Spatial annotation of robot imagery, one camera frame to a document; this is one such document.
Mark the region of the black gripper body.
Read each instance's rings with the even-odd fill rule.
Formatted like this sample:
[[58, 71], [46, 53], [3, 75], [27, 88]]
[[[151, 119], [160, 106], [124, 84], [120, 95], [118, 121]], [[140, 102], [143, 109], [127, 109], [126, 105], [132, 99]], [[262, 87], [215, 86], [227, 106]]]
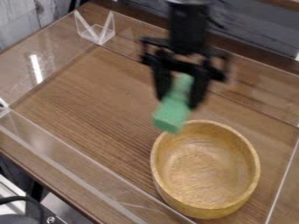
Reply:
[[215, 81], [227, 79], [230, 55], [207, 44], [210, 24], [223, 27], [211, 18], [210, 3], [168, 3], [168, 35], [166, 38], [142, 37], [142, 63], [152, 69], [155, 54], [164, 52], [170, 72], [188, 74], [203, 62]]

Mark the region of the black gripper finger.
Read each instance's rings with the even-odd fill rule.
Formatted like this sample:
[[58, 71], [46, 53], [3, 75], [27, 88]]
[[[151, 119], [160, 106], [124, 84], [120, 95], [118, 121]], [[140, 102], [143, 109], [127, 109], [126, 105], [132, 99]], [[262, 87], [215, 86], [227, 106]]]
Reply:
[[155, 94], [158, 100], [160, 101], [167, 95], [172, 85], [170, 68], [167, 67], [164, 62], [164, 52], [158, 52], [154, 56], [152, 71]]
[[210, 70], [207, 68], [206, 62], [203, 62], [192, 69], [191, 77], [192, 77], [192, 84], [190, 91], [188, 106], [190, 109], [196, 109], [206, 98], [208, 86], [211, 84]]

